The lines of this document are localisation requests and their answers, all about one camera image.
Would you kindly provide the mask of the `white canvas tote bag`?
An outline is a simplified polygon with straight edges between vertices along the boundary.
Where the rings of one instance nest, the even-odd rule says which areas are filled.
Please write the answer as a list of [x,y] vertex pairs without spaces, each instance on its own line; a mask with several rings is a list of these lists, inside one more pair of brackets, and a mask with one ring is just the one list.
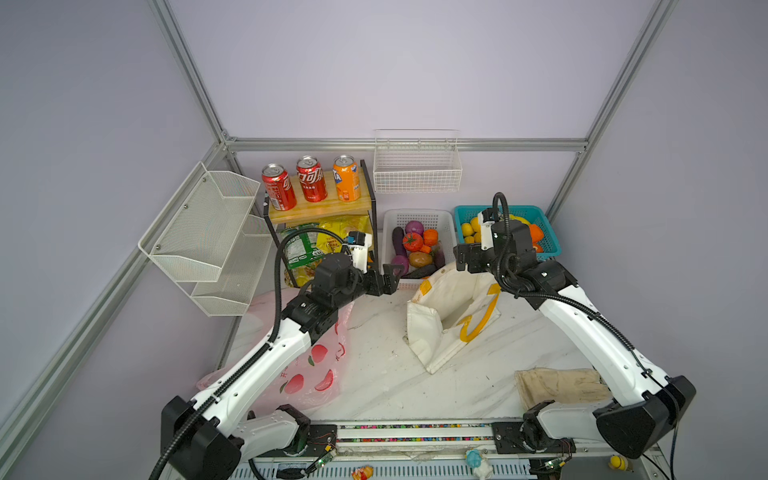
[[497,318],[501,288],[489,273],[451,263],[422,281],[406,306],[406,343],[434,374]]

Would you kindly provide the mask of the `pink plastic grocery bag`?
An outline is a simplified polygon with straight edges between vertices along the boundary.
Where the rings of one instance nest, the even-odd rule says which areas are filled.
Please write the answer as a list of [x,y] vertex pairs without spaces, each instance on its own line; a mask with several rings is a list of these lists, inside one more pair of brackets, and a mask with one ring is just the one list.
[[[241,320],[239,333],[231,347],[225,367],[196,383],[202,391],[234,369],[257,342],[267,336],[274,313],[274,294],[267,292],[253,298]],[[250,407],[256,415],[266,415],[278,406],[289,404],[300,411],[324,406],[341,390],[341,378],[348,364],[348,320],[353,305],[339,311],[338,321],[313,345],[290,363]]]

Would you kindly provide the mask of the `orange soda can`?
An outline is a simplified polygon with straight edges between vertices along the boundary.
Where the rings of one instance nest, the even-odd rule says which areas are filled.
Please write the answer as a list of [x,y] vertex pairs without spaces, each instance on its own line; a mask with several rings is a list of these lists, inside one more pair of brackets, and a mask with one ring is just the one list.
[[340,155],[334,160],[333,176],[340,201],[354,202],[361,198],[358,164],[349,155]]

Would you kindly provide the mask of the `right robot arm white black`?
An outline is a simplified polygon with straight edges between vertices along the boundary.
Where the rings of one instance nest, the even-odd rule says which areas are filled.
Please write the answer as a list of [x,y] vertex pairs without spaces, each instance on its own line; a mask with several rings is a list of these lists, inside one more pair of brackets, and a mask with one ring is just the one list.
[[478,215],[481,241],[455,247],[456,266],[488,273],[504,293],[526,301],[572,341],[607,385],[606,401],[542,401],[523,416],[526,449],[546,450],[560,439],[602,441],[638,459],[675,434],[696,395],[684,376],[669,376],[603,316],[557,260],[541,261],[528,226],[510,217],[503,193]]

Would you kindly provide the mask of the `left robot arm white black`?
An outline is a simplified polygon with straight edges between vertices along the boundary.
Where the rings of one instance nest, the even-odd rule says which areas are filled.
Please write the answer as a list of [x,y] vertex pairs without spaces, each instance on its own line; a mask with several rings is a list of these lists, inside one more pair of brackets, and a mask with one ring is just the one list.
[[171,466],[185,479],[227,479],[239,464],[294,444],[307,419],[289,405],[248,418],[255,401],[298,357],[310,351],[363,295],[393,294],[393,266],[370,264],[375,237],[352,231],[338,253],[326,255],[312,281],[288,303],[276,289],[275,317],[266,336],[227,373],[192,399],[170,400],[161,414],[161,453],[150,478]]

